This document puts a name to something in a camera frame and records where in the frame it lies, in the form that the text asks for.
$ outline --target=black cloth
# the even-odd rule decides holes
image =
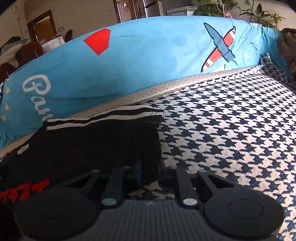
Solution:
[[[157,180],[161,145],[156,127],[162,114],[163,110],[141,108],[111,111],[87,120],[44,122],[25,144],[0,163],[0,212],[6,210],[5,217],[0,215],[1,231],[2,224],[12,219],[17,203],[25,198],[22,195],[26,185],[30,186],[28,195],[34,195],[38,191],[36,183],[54,186],[93,169],[133,167],[139,161],[142,184]],[[139,118],[126,120],[133,116]],[[7,191],[6,198],[1,197]]]

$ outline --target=long body pillow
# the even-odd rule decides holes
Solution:
[[[0,148],[49,118],[170,80],[258,64],[261,54],[287,70],[272,29],[241,20],[166,16],[101,29],[44,54],[2,87]]]

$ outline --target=white star print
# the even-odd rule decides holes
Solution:
[[[249,58],[250,56],[248,56],[248,53],[246,52],[246,54],[244,55],[244,57],[245,57],[246,61],[248,61],[248,58]]]

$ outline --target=wooden door frame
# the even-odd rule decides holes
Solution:
[[[57,30],[56,30],[55,25],[54,25],[54,19],[52,17],[52,11],[48,10],[45,13],[42,13],[37,18],[35,18],[34,20],[32,20],[31,22],[27,23],[27,27],[28,27],[28,30],[29,30],[29,35],[30,35],[30,38],[31,38],[32,42],[37,42],[37,37],[36,37],[34,24],[38,23],[39,21],[41,21],[42,19],[44,19],[46,17],[49,17],[50,23],[52,24],[52,29],[54,31],[54,34],[55,35],[57,34]]]
[[[118,23],[121,23],[119,11],[118,11],[118,6],[117,6],[117,1],[116,0],[113,0],[113,5],[114,5],[114,8],[115,8],[115,14],[116,14],[117,22]]]

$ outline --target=white tablecloth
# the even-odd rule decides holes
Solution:
[[[64,41],[63,37],[58,36],[58,37],[56,37],[56,38],[54,38],[54,39],[52,39],[52,40],[50,40],[47,43],[42,45],[43,53],[47,53],[50,50],[52,50],[52,49],[54,49],[56,47],[59,47],[64,43],[65,43],[65,41]]]

